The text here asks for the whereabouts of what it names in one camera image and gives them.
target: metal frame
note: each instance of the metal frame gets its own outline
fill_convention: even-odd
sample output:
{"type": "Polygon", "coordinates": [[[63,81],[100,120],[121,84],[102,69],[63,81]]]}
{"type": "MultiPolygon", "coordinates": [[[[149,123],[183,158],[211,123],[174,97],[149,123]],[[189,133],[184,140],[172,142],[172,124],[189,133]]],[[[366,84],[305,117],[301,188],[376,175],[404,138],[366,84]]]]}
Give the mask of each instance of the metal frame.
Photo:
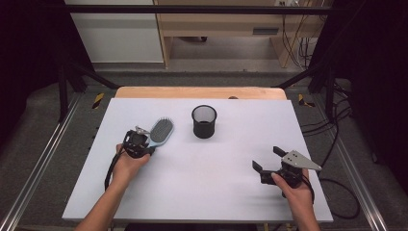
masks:
{"type": "Polygon", "coordinates": [[[23,215],[28,203],[30,202],[30,199],[34,194],[43,173],[45,172],[52,156],[54,155],[55,150],[57,149],[58,144],[60,143],[60,140],[64,135],[66,127],[68,126],[69,122],[71,121],[75,113],[75,110],[78,106],[79,101],[81,100],[81,97],[82,93],[76,92],[74,93],[69,105],[69,111],[67,112],[66,118],[64,119],[64,121],[58,123],[57,127],[54,130],[53,135],[51,136],[44,150],[42,151],[42,154],[39,157],[23,189],[20,191],[20,194],[18,195],[9,212],[1,221],[0,224],[1,231],[14,230],[14,228],[20,221],[21,216],[23,215]]]}
{"type": "MultiPolygon", "coordinates": [[[[293,7],[230,7],[230,6],[121,6],[121,5],[116,5],[116,6],[106,6],[106,5],[43,5],[43,7],[46,10],[52,10],[52,11],[65,11],[68,13],[228,13],[228,14],[319,14],[319,15],[328,15],[328,14],[343,14],[349,12],[349,9],[334,9],[331,7],[321,7],[321,8],[304,8],[304,7],[299,7],[299,8],[293,8],[293,7]]],[[[348,24],[352,23],[353,17],[348,21],[348,24]]],[[[37,22],[44,22],[42,18],[38,18],[37,22]]],[[[328,67],[330,66],[330,58],[333,57],[333,49],[335,49],[336,42],[339,42],[341,39],[342,33],[336,37],[335,41],[332,43],[330,46],[327,54],[323,58],[328,58],[328,59],[322,59],[323,62],[319,62],[315,64],[314,66],[311,66],[309,69],[305,70],[304,72],[294,76],[291,80],[281,84],[278,86],[278,88],[285,89],[289,87],[290,85],[298,82],[299,80],[320,72],[320,77],[319,81],[321,82],[322,80],[322,72],[326,72],[328,67]]],[[[53,39],[53,44],[52,45],[57,45],[58,49],[61,49],[64,47],[63,44],[61,44],[60,41],[58,41],[55,37],[51,37],[53,39]]],[[[55,49],[56,47],[52,47],[52,51],[59,52],[58,49],[55,49]]],[[[67,109],[67,97],[66,97],[66,76],[65,72],[70,72],[70,69],[75,69],[77,71],[80,71],[89,77],[95,79],[96,81],[102,83],[103,85],[109,87],[109,88],[117,88],[118,86],[103,79],[94,71],[88,70],[79,64],[75,64],[71,61],[68,62],[69,59],[66,57],[60,58],[57,63],[61,67],[60,68],[60,93],[61,93],[61,117],[60,117],[60,123],[58,124],[57,128],[55,129],[55,132],[53,136],[51,137],[49,143],[46,145],[44,151],[42,152],[38,163],[36,164],[35,168],[33,169],[29,179],[27,180],[25,186],[21,190],[19,196],[17,197],[17,200],[13,204],[12,208],[8,212],[7,216],[2,220],[0,230],[14,230],[14,228],[17,226],[25,208],[27,207],[32,195],[34,194],[34,191],[39,183],[39,180],[44,173],[49,161],[51,160],[55,149],[57,148],[64,131],[66,129],[66,126],[68,125],[69,121],[72,119],[72,116],[75,112],[76,106],[81,98],[81,95],[78,93],[75,93],[75,97],[70,103],[69,110],[67,109]]],[[[324,111],[319,106],[322,115],[324,116],[324,111]]],[[[326,112],[328,108],[331,110],[331,106],[326,104],[326,112]]],[[[341,154],[341,160],[342,164],[344,165],[345,171],[347,173],[348,178],[350,179],[350,183],[356,192],[360,203],[362,204],[362,208],[365,211],[365,214],[367,216],[367,219],[369,221],[369,224],[373,230],[387,230],[386,224],[381,217],[372,197],[370,196],[370,192],[368,191],[365,183],[363,182],[358,170],[354,166],[354,164],[351,161],[350,156],[346,152],[346,149],[342,143],[342,141],[338,141],[337,148],[339,149],[339,152],[341,154]]]]}

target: aluminum rail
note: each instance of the aluminum rail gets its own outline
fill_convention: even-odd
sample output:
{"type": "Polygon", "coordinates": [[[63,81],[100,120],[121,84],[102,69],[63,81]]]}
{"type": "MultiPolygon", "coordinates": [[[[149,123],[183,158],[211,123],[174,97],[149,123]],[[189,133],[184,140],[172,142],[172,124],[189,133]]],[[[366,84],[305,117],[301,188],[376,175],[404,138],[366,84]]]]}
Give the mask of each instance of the aluminum rail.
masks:
{"type": "MultiPolygon", "coordinates": [[[[319,108],[319,111],[321,115],[324,118],[327,118],[325,116],[325,111],[323,109],[323,98],[322,96],[317,96],[313,94],[313,97],[315,99],[315,102],[317,102],[317,106],[319,108]]],[[[333,131],[332,129],[329,130],[329,133],[331,135],[331,138],[334,140],[335,138],[335,133],[336,131],[333,131]]],[[[361,208],[363,209],[367,221],[369,222],[371,229],[374,231],[387,231],[387,225],[382,218],[380,212],[378,211],[377,206],[375,205],[375,202],[370,194],[369,189],[366,186],[366,183],[364,183],[363,177],[361,176],[360,172],[358,171],[357,167],[354,165],[353,161],[351,160],[350,155],[347,152],[347,149],[345,148],[341,136],[338,137],[336,141],[336,148],[339,152],[339,159],[341,163],[343,164],[345,174],[348,177],[348,180],[350,181],[350,185],[354,190],[354,193],[356,194],[361,208]]]]}
{"type": "Polygon", "coordinates": [[[23,189],[20,191],[17,199],[12,205],[11,209],[4,217],[0,223],[1,231],[12,231],[17,226],[21,216],[23,215],[30,199],[32,198],[37,185],[45,172],[48,163],[50,162],[52,156],[54,155],[55,150],[57,149],[58,144],[60,143],[66,127],[68,126],[70,120],[72,119],[75,110],[78,106],[78,103],[81,99],[81,93],[74,93],[72,100],[69,105],[69,111],[65,120],[58,123],[57,127],[54,130],[53,135],[51,136],[48,144],[46,144],[44,150],[42,151],[41,156],[39,157],[36,166],[31,172],[28,180],[26,181],[23,189]]]}
{"type": "Polygon", "coordinates": [[[332,7],[256,7],[190,5],[44,5],[47,10],[69,13],[224,13],[224,14],[344,14],[348,9],[332,7]]]}

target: person's left hand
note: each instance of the person's left hand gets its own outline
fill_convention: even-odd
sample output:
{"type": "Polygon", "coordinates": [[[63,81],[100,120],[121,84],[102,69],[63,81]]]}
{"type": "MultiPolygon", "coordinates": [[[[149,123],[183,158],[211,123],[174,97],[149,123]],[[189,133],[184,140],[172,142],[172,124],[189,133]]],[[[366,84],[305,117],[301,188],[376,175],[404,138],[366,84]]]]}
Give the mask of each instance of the person's left hand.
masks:
{"type": "MultiPolygon", "coordinates": [[[[116,146],[116,153],[120,150],[122,144],[116,146]]],[[[122,149],[122,153],[117,160],[113,172],[113,182],[119,182],[127,185],[138,173],[139,169],[144,166],[150,159],[150,154],[146,154],[141,158],[134,159],[130,157],[127,152],[122,149]]]]}

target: white cabinet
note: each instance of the white cabinet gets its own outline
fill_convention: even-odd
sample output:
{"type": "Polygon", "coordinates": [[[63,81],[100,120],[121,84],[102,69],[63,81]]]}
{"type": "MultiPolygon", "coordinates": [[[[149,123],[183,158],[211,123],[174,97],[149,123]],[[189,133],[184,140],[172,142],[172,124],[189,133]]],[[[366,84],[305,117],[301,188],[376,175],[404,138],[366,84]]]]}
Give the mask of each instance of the white cabinet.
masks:
{"type": "MultiPolygon", "coordinates": [[[[153,5],[151,0],[65,0],[71,5],[153,5]]],[[[72,13],[93,63],[162,63],[156,16],[136,13],[72,13]]]]}

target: power cord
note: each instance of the power cord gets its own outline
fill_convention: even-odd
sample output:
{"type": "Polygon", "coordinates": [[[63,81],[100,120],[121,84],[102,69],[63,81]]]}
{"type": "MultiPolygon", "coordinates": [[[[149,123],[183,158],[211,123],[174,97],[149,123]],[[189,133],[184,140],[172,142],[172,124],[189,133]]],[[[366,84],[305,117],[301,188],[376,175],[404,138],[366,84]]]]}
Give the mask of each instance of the power cord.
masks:
{"type": "MultiPolygon", "coordinates": [[[[333,140],[333,142],[332,142],[332,144],[331,144],[331,146],[330,146],[330,148],[329,148],[329,150],[328,150],[328,152],[327,152],[327,154],[326,154],[326,156],[325,156],[323,162],[322,162],[321,165],[320,165],[321,167],[324,167],[324,166],[325,166],[325,164],[327,163],[327,161],[328,161],[328,159],[330,158],[331,154],[333,153],[333,148],[334,148],[334,146],[335,146],[335,144],[336,144],[336,141],[337,141],[338,136],[339,136],[339,133],[340,133],[340,129],[339,129],[339,122],[340,122],[340,120],[342,120],[343,118],[349,116],[349,111],[348,111],[348,110],[350,109],[350,107],[344,108],[344,109],[341,110],[339,113],[337,112],[337,111],[338,111],[338,108],[339,108],[339,105],[342,104],[343,102],[347,101],[347,100],[348,100],[348,97],[346,97],[346,98],[340,100],[339,102],[337,102],[337,103],[335,104],[335,109],[334,109],[334,110],[335,110],[335,116],[334,116],[334,122],[333,122],[332,126],[329,127],[329,128],[324,129],[323,131],[320,131],[320,132],[319,132],[319,133],[321,133],[321,132],[327,131],[327,130],[333,128],[334,126],[336,126],[336,134],[335,134],[334,140],[333,140]]],[[[323,120],[323,121],[320,121],[320,122],[318,122],[318,123],[314,123],[314,124],[315,124],[315,125],[319,125],[319,124],[323,123],[324,121],[326,121],[326,119],[323,120]]],[[[302,132],[302,133],[305,134],[305,133],[315,132],[315,131],[318,131],[318,130],[322,129],[324,126],[327,126],[327,125],[329,125],[329,124],[330,124],[330,122],[326,122],[326,123],[324,123],[323,125],[319,126],[318,128],[311,129],[311,130],[309,130],[309,131],[304,131],[304,132],[302,132]]],[[[318,178],[319,178],[319,181],[320,181],[320,182],[329,182],[329,183],[332,183],[332,184],[335,184],[335,185],[338,185],[338,186],[344,188],[346,191],[348,191],[349,194],[351,194],[352,198],[353,198],[354,201],[356,202],[357,209],[356,209],[356,211],[355,211],[351,216],[340,215],[340,214],[338,214],[338,213],[333,212],[332,210],[330,210],[330,212],[332,213],[332,215],[333,215],[333,216],[336,216],[336,217],[338,217],[338,218],[343,218],[343,219],[355,219],[355,218],[357,218],[357,217],[360,215],[361,206],[360,206],[360,203],[359,203],[358,198],[357,198],[357,196],[355,195],[355,193],[354,193],[351,189],[349,189],[347,186],[345,186],[344,184],[342,184],[342,183],[340,183],[340,182],[338,182],[338,181],[335,181],[335,180],[332,180],[332,179],[327,179],[327,178],[320,178],[320,177],[319,177],[320,174],[321,174],[321,171],[318,172],[318,178]]]]}

